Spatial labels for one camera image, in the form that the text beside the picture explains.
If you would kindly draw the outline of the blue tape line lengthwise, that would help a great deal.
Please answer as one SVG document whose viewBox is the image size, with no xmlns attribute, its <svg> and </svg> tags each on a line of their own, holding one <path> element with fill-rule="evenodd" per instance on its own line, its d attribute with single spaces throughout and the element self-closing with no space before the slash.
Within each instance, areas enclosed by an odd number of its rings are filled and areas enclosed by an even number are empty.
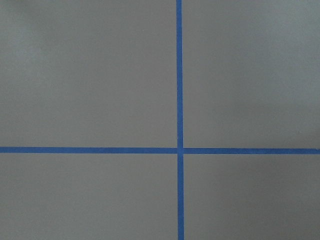
<svg viewBox="0 0 320 240">
<path fill-rule="evenodd" d="M 177 76 L 177 238 L 185 238 L 184 218 L 184 111 L 183 111 L 183 28 L 182 1 L 176 1 Z"/>
</svg>

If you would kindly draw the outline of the blue tape line crosswise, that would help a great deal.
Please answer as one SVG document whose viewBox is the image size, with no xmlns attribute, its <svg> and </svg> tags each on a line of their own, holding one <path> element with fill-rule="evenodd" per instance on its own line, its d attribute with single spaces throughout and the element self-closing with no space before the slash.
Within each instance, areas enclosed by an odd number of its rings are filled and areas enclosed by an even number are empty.
<svg viewBox="0 0 320 240">
<path fill-rule="evenodd" d="M 318 155 L 318 148 L 166 148 L 166 147 L 30 147 L 2 146 L 1 153 L 21 154 L 185 154 L 185 155 Z"/>
</svg>

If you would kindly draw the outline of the brown paper table cover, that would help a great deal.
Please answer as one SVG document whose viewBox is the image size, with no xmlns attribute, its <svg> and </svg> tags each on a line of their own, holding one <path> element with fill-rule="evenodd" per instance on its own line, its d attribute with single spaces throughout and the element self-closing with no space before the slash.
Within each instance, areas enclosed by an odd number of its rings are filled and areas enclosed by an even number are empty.
<svg viewBox="0 0 320 240">
<path fill-rule="evenodd" d="M 182 0 L 183 148 L 320 149 L 320 3 Z M 176 0 L 3 0 L 0 147 L 177 148 Z M 317 240 L 320 154 L 183 154 L 184 240 Z M 3 240 L 178 240 L 177 154 L 1 153 Z"/>
</svg>

